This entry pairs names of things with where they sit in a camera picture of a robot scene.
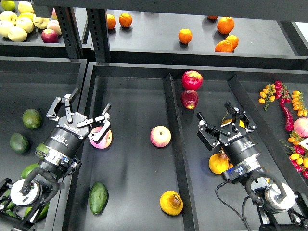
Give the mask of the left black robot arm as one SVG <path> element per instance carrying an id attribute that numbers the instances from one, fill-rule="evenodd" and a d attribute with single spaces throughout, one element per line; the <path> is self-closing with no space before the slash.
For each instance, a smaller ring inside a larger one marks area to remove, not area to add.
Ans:
<path id="1" fill-rule="evenodd" d="M 0 183 L 0 216 L 8 220 L 12 231 L 33 231 L 40 213 L 47 203 L 65 188 L 59 180 L 79 170 L 81 161 L 77 151 L 86 138 L 99 143 L 111 127 L 107 104 L 95 118 L 73 112 L 71 103 L 79 94 L 56 97 L 46 117 L 56 121 L 56 127 L 46 139 L 44 149 L 37 151 L 38 167 L 26 178 L 12 182 L 5 178 Z"/>

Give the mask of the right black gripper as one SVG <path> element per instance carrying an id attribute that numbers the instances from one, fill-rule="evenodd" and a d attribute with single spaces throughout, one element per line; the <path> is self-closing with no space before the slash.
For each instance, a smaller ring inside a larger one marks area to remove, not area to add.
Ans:
<path id="1" fill-rule="evenodd" d="M 246 132 L 250 133 L 257 128 L 251 116 L 246 111 L 240 111 L 239 108 L 233 107 L 230 102 L 225 102 L 224 106 L 232 116 L 231 124 L 233 132 L 238 132 L 241 128 L 244 128 Z M 199 120 L 197 136 L 208 150 L 212 150 L 221 144 L 225 154 L 233 165 L 237 165 L 254 155 L 259 155 L 259 150 L 255 142 L 247 134 L 243 135 L 239 132 L 236 135 L 228 137 L 229 132 L 227 130 L 206 122 L 201 112 L 198 112 L 196 116 Z"/>

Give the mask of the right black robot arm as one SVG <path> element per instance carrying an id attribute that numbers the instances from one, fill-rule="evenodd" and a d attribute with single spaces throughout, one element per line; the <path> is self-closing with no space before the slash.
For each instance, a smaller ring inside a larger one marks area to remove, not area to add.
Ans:
<path id="1" fill-rule="evenodd" d="M 256 124 L 246 111 L 240 111 L 230 102 L 225 102 L 224 106 L 232 119 L 220 126 L 209 124 L 200 112 L 196 115 L 199 139 L 208 150 L 219 146 L 233 165 L 222 172 L 224 182 L 216 190 L 228 183 L 242 184 L 257 208 L 261 231 L 306 231 L 307 217 L 293 208 L 298 195 L 257 160 L 259 151 L 249 136 L 257 128 Z"/>

